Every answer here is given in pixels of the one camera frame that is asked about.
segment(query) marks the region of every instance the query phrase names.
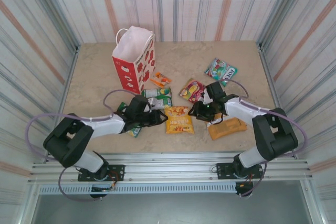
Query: paper bag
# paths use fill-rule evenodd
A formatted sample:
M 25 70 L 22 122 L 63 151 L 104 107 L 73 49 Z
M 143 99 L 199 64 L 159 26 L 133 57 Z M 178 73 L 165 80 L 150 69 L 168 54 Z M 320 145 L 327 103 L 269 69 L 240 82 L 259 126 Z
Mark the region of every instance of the paper bag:
M 126 30 L 119 43 L 118 34 Z M 144 84 L 155 69 L 154 33 L 131 26 L 120 29 L 115 37 L 117 43 L 112 59 L 124 89 L 140 94 Z

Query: table surface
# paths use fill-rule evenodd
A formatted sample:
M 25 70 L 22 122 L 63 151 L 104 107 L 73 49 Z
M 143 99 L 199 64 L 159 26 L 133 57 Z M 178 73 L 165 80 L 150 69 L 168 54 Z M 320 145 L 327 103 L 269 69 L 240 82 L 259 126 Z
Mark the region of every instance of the table surface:
M 94 117 L 109 113 L 102 105 L 102 99 L 111 90 L 121 89 L 117 72 L 111 58 L 114 43 L 83 44 L 72 76 L 65 113 Z M 189 106 L 192 103 L 181 98 L 178 93 L 189 78 L 207 85 L 214 80 L 204 74 L 204 70 L 215 58 L 219 58 L 238 68 L 234 80 L 241 82 L 249 92 L 249 102 L 266 108 L 274 108 L 259 53 L 253 41 L 209 41 L 209 42 L 156 42 L 156 70 L 173 80 L 173 105 Z M 151 82 L 146 89 L 156 88 Z M 244 91 L 234 83 L 224 88 L 227 94 L 244 95 Z M 115 110 L 121 102 L 129 103 L 132 95 L 125 92 L 112 94 L 107 103 Z M 253 130 L 250 126 L 243 132 L 236 132 L 215 141 L 210 138 L 205 123 L 193 118 L 195 134 L 166 134 L 165 123 L 146 127 L 137 138 L 131 135 L 105 135 L 89 142 L 88 149 L 99 153 L 136 152 L 208 152 L 243 151 L 255 146 Z

